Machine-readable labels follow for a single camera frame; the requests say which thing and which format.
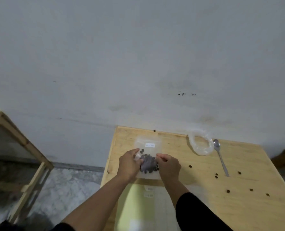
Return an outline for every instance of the spoon handle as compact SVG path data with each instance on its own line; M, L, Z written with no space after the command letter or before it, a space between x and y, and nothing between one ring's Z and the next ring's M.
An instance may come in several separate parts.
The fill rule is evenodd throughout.
M220 154L219 151L217 151L217 153L219 154L220 161L222 162L222 166L223 166L223 168L224 168L225 175L226 175L226 177L229 177L228 170L227 170L227 168L226 168L226 166L225 166L225 163L224 163L224 161L223 161L223 159L222 159L222 155Z

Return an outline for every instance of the spoon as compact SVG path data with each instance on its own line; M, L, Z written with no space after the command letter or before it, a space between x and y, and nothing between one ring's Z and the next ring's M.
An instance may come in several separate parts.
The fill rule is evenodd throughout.
M227 170L227 168L225 166L225 163L224 163L224 161L222 159L222 155L219 152L219 150L220 150L220 143L219 143L218 139L215 139L213 142L214 142L214 150L217 151L217 153L219 154L219 158L220 158L220 160L222 162L222 166L224 168L225 174L226 174L227 177L229 177L228 170Z

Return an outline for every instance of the gray floor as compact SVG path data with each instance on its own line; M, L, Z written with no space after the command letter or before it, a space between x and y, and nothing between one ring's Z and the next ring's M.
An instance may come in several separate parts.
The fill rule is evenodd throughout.
M38 165L0 162L0 181L29 183ZM59 223L99 188L103 173L53 169L41 188L23 208L19 223L26 229L48 230ZM21 193L0 191L0 222L4 221Z

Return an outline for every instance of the sticker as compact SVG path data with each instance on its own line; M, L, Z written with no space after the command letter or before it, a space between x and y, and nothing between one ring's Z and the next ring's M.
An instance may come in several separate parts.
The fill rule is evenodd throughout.
M145 147L155 147L154 143L145 143Z
M153 198L154 194L153 194L153 191L145 191L143 193L143 196L146 197L146 198Z
M153 188L153 186L145 186L145 190L146 191L153 191L154 188Z

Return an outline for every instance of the hand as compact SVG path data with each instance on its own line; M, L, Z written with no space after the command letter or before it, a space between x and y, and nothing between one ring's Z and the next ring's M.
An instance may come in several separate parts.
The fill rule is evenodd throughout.
M127 183L134 179L139 171L143 159L134 160L134 155L139 151L139 148L127 151L119 158L119 168L117 176L121 177Z
M181 165L178 159L168 154L156 154L159 173L162 181L165 183L170 180L179 180Z

